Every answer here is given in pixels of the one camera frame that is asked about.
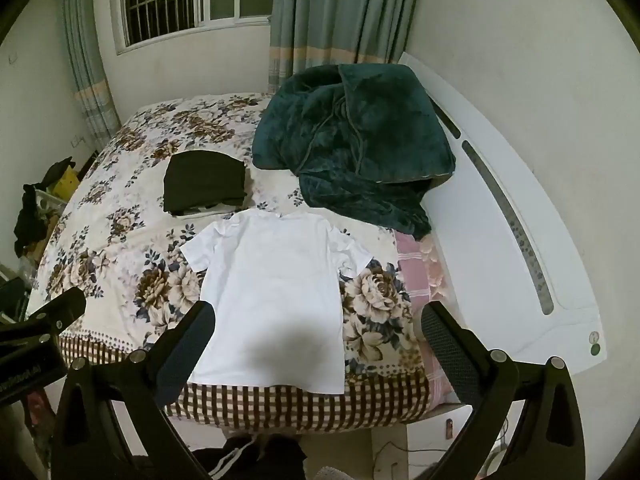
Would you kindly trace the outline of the black striped garment on floor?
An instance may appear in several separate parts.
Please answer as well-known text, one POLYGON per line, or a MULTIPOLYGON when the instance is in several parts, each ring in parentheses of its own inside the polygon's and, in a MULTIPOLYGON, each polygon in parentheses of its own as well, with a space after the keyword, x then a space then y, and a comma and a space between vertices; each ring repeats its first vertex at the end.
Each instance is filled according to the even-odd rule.
POLYGON ((284 434, 243 434, 222 448, 192 454, 212 479, 306 479, 307 455, 296 438, 284 434))

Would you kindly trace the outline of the folded black garment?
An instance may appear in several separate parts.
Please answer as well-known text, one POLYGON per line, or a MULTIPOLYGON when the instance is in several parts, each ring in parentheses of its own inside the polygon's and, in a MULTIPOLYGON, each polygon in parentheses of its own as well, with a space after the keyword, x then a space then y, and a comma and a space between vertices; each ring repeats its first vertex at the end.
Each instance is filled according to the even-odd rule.
POLYGON ((186 151, 171 156, 164 175, 164 211, 173 216, 219 205, 242 206, 244 162, 213 151, 186 151))

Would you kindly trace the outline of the white bed headboard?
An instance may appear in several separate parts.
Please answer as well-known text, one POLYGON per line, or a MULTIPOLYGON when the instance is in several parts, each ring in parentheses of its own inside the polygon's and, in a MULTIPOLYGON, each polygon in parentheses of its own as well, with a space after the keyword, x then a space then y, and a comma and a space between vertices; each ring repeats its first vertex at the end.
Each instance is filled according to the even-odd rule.
POLYGON ((409 53, 401 64, 432 100, 456 159, 424 195, 452 289, 451 313, 515 361, 558 356, 570 374, 608 357, 596 296, 578 249, 544 188, 499 130, 409 53))

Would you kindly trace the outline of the floral bed cover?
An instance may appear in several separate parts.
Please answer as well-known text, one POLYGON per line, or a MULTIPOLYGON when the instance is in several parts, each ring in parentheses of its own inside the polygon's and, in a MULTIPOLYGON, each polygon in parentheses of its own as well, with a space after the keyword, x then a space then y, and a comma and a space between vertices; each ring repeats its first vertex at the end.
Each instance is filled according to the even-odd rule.
POLYGON ((54 228, 29 309, 78 287, 87 307, 63 333, 64 356, 113 362, 151 348, 201 300, 204 275, 190 268, 180 248, 206 226, 249 209, 318 214, 372 256, 356 278, 340 279, 344 392, 206 386, 190 376, 169 413, 243 431, 340 432, 424 419, 433 409, 431 387, 413 333, 395 233, 311 208, 292 174, 253 167, 250 149, 268 102, 260 93, 197 96, 132 115, 99 154, 54 228), (186 217, 164 211, 171 156, 198 150, 244 162, 250 190, 239 211, 186 217))

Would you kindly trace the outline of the pink pillow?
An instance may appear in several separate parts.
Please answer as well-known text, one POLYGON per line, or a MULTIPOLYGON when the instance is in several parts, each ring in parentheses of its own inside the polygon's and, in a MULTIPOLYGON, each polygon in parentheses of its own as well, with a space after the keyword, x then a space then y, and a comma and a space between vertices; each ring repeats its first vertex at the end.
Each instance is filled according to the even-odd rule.
MULTIPOLYGON (((395 238, 398 266, 413 312, 418 312, 420 307, 431 301, 449 304, 450 291, 434 238, 427 235, 418 242, 412 236, 399 232, 395 233, 395 238)), ((419 348, 430 382, 431 406, 456 403, 454 389, 431 348, 424 341, 419 342, 419 348)))

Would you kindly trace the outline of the black clothes pile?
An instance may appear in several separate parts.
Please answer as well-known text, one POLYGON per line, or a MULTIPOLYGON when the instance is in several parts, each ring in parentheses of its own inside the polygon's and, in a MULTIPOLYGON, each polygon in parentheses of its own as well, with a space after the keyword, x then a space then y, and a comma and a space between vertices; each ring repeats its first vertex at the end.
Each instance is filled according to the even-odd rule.
POLYGON ((17 216, 14 226, 14 252, 17 258, 21 258, 25 249, 34 243, 43 240, 47 234, 47 223, 40 219, 37 208, 37 191, 45 191, 63 177, 67 168, 73 168, 75 163, 71 157, 53 164, 43 179, 35 184, 23 185, 22 209, 17 216))

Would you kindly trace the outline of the blue-green curtain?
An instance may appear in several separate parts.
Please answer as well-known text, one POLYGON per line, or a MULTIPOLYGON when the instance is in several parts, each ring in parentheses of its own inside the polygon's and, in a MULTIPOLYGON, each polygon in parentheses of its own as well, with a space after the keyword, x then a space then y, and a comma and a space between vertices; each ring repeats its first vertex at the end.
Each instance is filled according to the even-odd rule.
POLYGON ((268 87, 324 64, 396 63, 416 0, 273 0, 268 87))
POLYGON ((103 67, 93 0, 61 0, 63 49, 73 96, 87 123, 91 142, 102 151, 120 129, 120 119, 103 67))

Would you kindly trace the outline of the white t-shirt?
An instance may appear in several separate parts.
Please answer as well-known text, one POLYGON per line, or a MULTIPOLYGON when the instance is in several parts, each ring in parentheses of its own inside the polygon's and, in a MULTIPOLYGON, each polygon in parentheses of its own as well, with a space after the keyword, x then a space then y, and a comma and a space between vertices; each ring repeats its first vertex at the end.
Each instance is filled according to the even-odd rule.
POLYGON ((344 392, 340 279, 367 267, 366 248, 318 214, 249 209, 180 250, 216 316, 191 382, 344 392))

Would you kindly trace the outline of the dark green plush blanket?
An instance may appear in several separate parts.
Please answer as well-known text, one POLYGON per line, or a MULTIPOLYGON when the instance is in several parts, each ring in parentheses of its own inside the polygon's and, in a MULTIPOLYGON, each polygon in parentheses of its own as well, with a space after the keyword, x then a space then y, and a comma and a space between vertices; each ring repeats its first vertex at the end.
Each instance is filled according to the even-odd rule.
POLYGON ((399 64, 308 68, 271 98, 255 131, 253 164, 295 174, 308 206, 420 240, 421 202, 456 169, 419 79, 399 64))

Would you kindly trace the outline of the yellow box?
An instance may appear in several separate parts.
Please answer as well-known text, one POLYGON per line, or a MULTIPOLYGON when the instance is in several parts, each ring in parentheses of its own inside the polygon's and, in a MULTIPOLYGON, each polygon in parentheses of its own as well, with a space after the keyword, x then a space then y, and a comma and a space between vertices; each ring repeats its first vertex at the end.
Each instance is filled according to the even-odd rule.
POLYGON ((62 176, 52 185, 51 194, 68 202, 79 186, 79 179, 72 167, 67 167, 62 176))

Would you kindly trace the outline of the right blue-green curtain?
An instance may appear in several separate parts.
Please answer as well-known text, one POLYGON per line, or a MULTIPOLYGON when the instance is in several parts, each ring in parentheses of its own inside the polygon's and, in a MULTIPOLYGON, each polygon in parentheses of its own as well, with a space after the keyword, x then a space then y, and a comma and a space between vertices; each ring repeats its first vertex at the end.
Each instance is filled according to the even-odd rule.
POLYGON ((273 0, 268 87, 324 64, 396 63, 416 0, 273 0))

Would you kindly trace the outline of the left blue-green curtain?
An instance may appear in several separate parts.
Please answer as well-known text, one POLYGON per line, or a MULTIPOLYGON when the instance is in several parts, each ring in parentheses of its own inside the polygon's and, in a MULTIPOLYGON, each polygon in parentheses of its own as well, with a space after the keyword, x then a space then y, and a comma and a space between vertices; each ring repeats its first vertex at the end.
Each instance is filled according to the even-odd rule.
POLYGON ((102 151, 120 129, 120 119, 103 67, 93 0, 61 0, 63 49, 73 96, 87 123, 91 142, 102 151))

